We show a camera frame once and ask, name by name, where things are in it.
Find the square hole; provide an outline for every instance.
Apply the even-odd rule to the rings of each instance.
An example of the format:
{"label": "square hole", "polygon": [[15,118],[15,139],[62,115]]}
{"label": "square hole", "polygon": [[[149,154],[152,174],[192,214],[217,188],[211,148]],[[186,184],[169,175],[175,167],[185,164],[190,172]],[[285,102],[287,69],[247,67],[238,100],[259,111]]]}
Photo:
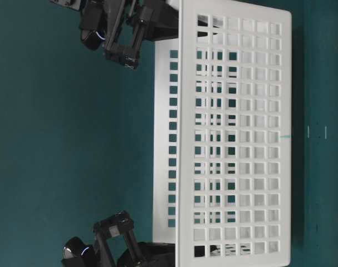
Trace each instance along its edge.
{"label": "square hole", "polygon": [[260,97],[266,96],[266,85],[256,84],[255,86],[255,95]]}
{"label": "square hole", "polygon": [[270,39],[270,49],[271,50],[281,50],[281,40],[271,38]]}
{"label": "square hole", "polygon": [[278,116],[269,116],[269,127],[278,128],[280,125],[280,119]]}
{"label": "square hole", "polygon": [[220,211],[211,211],[209,213],[209,223],[210,224],[220,224],[221,223],[221,212]]}
{"label": "square hole", "polygon": [[236,147],[230,146],[226,147],[226,158],[236,158]]}
{"label": "square hole", "polygon": [[211,93],[222,93],[222,83],[221,82],[212,82],[211,83]]}
{"label": "square hole", "polygon": [[280,213],[279,210],[269,210],[269,221],[279,221]]}
{"label": "square hole", "polygon": [[250,227],[241,227],[241,239],[251,238],[251,228]]}
{"label": "square hole", "polygon": [[254,195],[254,205],[255,206],[264,206],[265,205],[265,195],[263,195],[263,194]]}
{"label": "square hole", "polygon": [[253,36],[251,35],[242,35],[242,46],[247,48],[253,47]]}
{"label": "square hole", "polygon": [[210,98],[210,108],[212,110],[222,109],[222,99],[219,98],[219,97],[211,97]]}
{"label": "square hole", "polygon": [[195,180],[194,191],[205,191],[205,181],[204,180]]}
{"label": "square hole", "polygon": [[265,174],[265,163],[264,162],[254,163],[254,173],[255,174]]}
{"label": "square hole", "polygon": [[256,242],[254,244],[254,253],[264,254],[265,253],[265,242]]}
{"label": "square hole", "polygon": [[207,108],[206,97],[201,97],[201,96],[196,97],[196,108]]}
{"label": "square hole", "polygon": [[206,157],[206,147],[195,146],[195,158],[204,158],[204,157]]}
{"label": "square hole", "polygon": [[280,101],[269,101],[269,112],[279,112]]}
{"label": "square hole", "polygon": [[279,178],[269,178],[269,190],[279,190],[279,184]]}
{"label": "square hole", "polygon": [[264,190],[264,189],[265,189],[265,179],[255,178],[254,179],[254,190]]}
{"label": "square hole", "polygon": [[205,207],[205,196],[195,196],[194,197],[194,207]]}
{"label": "square hole", "polygon": [[236,189],[236,180],[235,179],[226,179],[226,190],[235,190]]}
{"label": "square hole", "polygon": [[168,203],[175,203],[176,202],[176,195],[169,195],[168,196]]}
{"label": "square hole", "polygon": [[241,111],[250,111],[250,110],[252,110],[252,100],[241,99],[240,108],[241,108]]}
{"label": "square hole", "polygon": [[205,224],[206,222],[206,212],[194,212],[193,214],[194,224]]}
{"label": "square hole", "polygon": [[255,238],[265,238],[265,226],[255,226]]}
{"label": "square hole", "polygon": [[265,112],[266,101],[262,99],[256,99],[256,111]]}
{"label": "square hole", "polygon": [[169,216],[174,216],[174,215],[176,215],[175,207],[168,207],[168,215],[169,215]]}
{"label": "square hole", "polygon": [[265,143],[265,132],[255,131],[254,140],[255,140],[255,143]]}
{"label": "square hole", "polygon": [[203,47],[196,48],[196,59],[198,60],[207,60],[208,59],[208,49]]}
{"label": "square hole", "polygon": [[279,241],[269,241],[269,253],[279,252]]}
{"label": "square hole", "polygon": [[226,212],[226,223],[235,223],[236,222],[236,212],[227,211]]}
{"label": "square hole", "polygon": [[178,70],[178,63],[177,62],[170,62],[170,70],[177,71]]}
{"label": "square hole", "polygon": [[214,45],[223,45],[223,34],[219,32],[213,32],[212,42]]}
{"label": "square hole", "polygon": [[205,241],[206,240],[205,229],[194,229],[193,238],[194,241]]}
{"label": "square hole", "polygon": [[175,228],[175,225],[176,222],[175,222],[175,219],[169,219],[168,220],[168,228]]}
{"label": "square hole", "polygon": [[266,68],[256,68],[256,80],[266,81],[267,79],[267,69]]}
{"label": "square hole", "polygon": [[222,141],[222,131],[220,131],[220,130],[210,130],[209,140],[211,142],[221,142]]}
{"label": "square hole", "polygon": [[210,245],[210,256],[211,257],[220,257],[221,256],[221,245]]}
{"label": "square hole", "polygon": [[208,90],[208,82],[207,81],[196,81],[196,92],[197,93],[207,93]]}
{"label": "square hole", "polygon": [[235,125],[236,125],[236,116],[226,115],[226,126],[235,126]]}
{"label": "square hole", "polygon": [[249,162],[241,162],[239,164],[239,173],[240,174],[250,174],[251,173],[251,164]]}
{"label": "square hole", "polygon": [[210,174],[221,174],[222,173],[222,164],[220,162],[210,162],[209,173]]}
{"label": "square hole", "polygon": [[262,116],[262,115],[255,115],[254,116],[254,124],[256,127],[261,127],[261,128],[264,128],[265,127],[265,116]]}
{"label": "square hole", "polygon": [[219,191],[221,190],[221,180],[220,179],[210,179],[209,180],[209,189],[210,191]]}
{"label": "square hole", "polygon": [[254,148],[254,158],[255,159],[265,159],[265,148],[264,147],[255,147]]}
{"label": "square hole", "polygon": [[278,158],[279,158],[279,148],[269,147],[269,159],[278,159]]}
{"label": "square hole", "polygon": [[268,48],[268,38],[264,36],[257,36],[257,48],[258,49],[267,49]]}
{"label": "square hole", "polygon": [[238,18],[228,18],[228,29],[239,30]]}
{"label": "square hole", "polygon": [[206,255],[205,250],[206,250],[205,246],[195,246],[194,247],[195,258],[205,257]]}
{"label": "square hole", "polygon": [[208,76],[208,65],[196,64],[196,75],[197,76]]}
{"label": "square hole", "polygon": [[228,50],[228,61],[238,61],[238,52]]}
{"label": "square hole", "polygon": [[202,32],[198,31],[197,32],[197,43],[209,43],[209,35],[208,32]]}
{"label": "square hole", "polygon": [[235,142],[236,141],[235,131],[226,131],[226,142]]}
{"label": "square hole", "polygon": [[243,19],[242,20],[243,30],[252,32],[253,29],[253,21],[251,19]]}
{"label": "square hole", "polygon": [[250,179],[240,179],[239,181],[239,189],[241,191],[248,191],[251,189],[251,180]]}
{"label": "square hole", "polygon": [[281,56],[278,54],[270,54],[270,65],[281,66]]}
{"label": "square hole", "polygon": [[266,65],[267,64],[267,53],[256,52],[256,64]]}
{"label": "square hole", "polygon": [[281,25],[277,23],[270,23],[271,34],[281,35]]}
{"label": "square hole", "polygon": [[242,79],[252,80],[253,79],[253,68],[250,67],[241,67],[242,70]]}
{"label": "square hole", "polygon": [[235,174],[236,164],[233,162],[226,163],[226,174]]}
{"label": "square hole", "polygon": [[268,23],[265,21],[257,21],[257,32],[268,33]]}
{"label": "square hole", "polygon": [[240,142],[246,143],[251,141],[251,132],[250,131],[240,131]]}
{"label": "square hole", "polygon": [[221,157],[221,147],[220,146],[210,146],[209,147],[209,157],[211,159],[217,159]]}
{"label": "square hole", "polygon": [[269,206],[279,205],[279,194],[269,194]]}
{"label": "square hole", "polygon": [[239,149],[239,158],[248,159],[251,157],[251,148],[250,147],[240,147]]}
{"label": "square hole", "polygon": [[280,96],[280,86],[279,85],[270,85],[269,95],[271,97],[279,97]]}
{"label": "square hole", "polygon": [[228,195],[226,196],[226,207],[231,207],[236,205],[236,196]]}
{"label": "square hole", "polygon": [[241,83],[241,95],[251,95],[252,94],[252,84],[251,83]]}
{"label": "square hole", "polygon": [[236,244],[227,244],[225,245],[226,250],[225,250],[225,255],[226,256],[236,256],[237,255],[237,249],[236,249]]}
{"label": "square hole", "polygon": [[169,191],[176,191],[176,183],[175,182],[170,182],[168,189],[169,189]]}
{"label": "square hole", "polygon": [[234,227],[225,228],[225,238],[226,240],[234,240],[237,238],[237,230]]}
{"label": "square hole", "polygon": [[176,179],[176,171],[174,170],[169,171],[169,179]]}
{"label": "square hole", "polygon": [[251,205],[251,196],[250,195],[240,195],[239,196],[239,205],[240,207],[247,207]]}
{"label": "square hole", "polygon": [[195,124],[196,125],[206,125],[207,124],[207,114],[206,113],[196,113],[195,114]]}
{"label": "square hole", "polygon": [[241,210],[240,223],[250,223],[250,222],[251,222],[251,211],[250,210]]}
{"label": "square hole", "polygon": [[250,243],[245,243],[241,244],[241,255],[249,255],[251,254],[251,244]]}
{"label": "square hole", "polygon": [[212,126],[222,125],[222,115],[221,114],[211,114],[210,115],[210,125],[212,125]]}
{"label": "square hole", "polygon": [[278,143],[279,142],[279,133],[278,132],[268,132],[268,141],[269,143]]}
{"label": "square hole", "polygon": [[277,162],[269,162],[269,174],[279,174],[279,163]]}
{"label": "square hole", "polygon": [[269,237],[270,238],[277,238],[280,236],[279,226],[278,225],[270,225],[269,229]]}
{"label": "square hole", "polygon": [[197,15],[197,26],[207,27],[208,26],[208,16]]}
{"label": "square hole", "polygon": [[170,58],[178,58],[179,51],[178,50],[170,50]]}
{"label": "square hole", "polygon": [[220,228],[211,228],[209,229],[209,239],[213,240],[221,240],[221,229]]}
{"label": "square hole", "polygon": [[255,210],[254,211],[254,222],[263,223],[265,222],[265,210]]}
{"label": "square hole", "polygon": [[241,115],[241,126],[242,127],[250,127],[250,125],[251,125],[250,115]]}
{"label": "square hole", "polygon": [[279,82],[281,80],[280,70],[270,70],[270,81]]}
{"label": "square hole", "polygon": [[238,35],[235,33],[227,34],[227,45],[238,46]]}
{"label": "square hole", "polygon": [[253,63],[253,53],[249,51],[242,51],[242,63]]}
{"label": "square hole", "polygon": [[227,82],[226,83],[226,93],[236,95],[237,94],[237,83]]}
{"label": "square hole", "polygon": [[228,78],[237,78],[238,77],[238,67],[228,66],[227,67],[227,77]]}
{"label": "square hole", "polygon": [[213,16],[213,28],[223,28],[223,18]]}

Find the green floor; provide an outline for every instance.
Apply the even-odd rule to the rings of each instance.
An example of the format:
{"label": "green floor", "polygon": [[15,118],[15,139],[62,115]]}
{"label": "green floor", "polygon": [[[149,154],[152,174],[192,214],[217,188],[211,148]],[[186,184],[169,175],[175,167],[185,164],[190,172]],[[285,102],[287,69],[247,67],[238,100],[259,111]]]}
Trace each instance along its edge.
{"label": "green floor", "polygon": [[[245,2],[293,14],[291,266],[338,267],[338,0]],[[67,239],[122,209],[151,240],[154,45],[131,72],[82,47],[78,23],[0,0],[0,266],[60,266]]]}

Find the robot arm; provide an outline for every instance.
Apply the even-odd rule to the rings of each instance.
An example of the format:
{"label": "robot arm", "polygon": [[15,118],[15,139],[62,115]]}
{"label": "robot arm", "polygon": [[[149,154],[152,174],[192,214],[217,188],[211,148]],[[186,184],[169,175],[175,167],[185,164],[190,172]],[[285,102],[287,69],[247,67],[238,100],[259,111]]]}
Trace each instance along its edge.
{"label": "robot arm", "polygon": [[[50,0],[81,13],[81,41],[91,50],[103,43],[105,57],[136,69],[144,40],[178,38],[178,1],[169,0]],[[133,28],[127,45],[118,42],[123,23]]]}

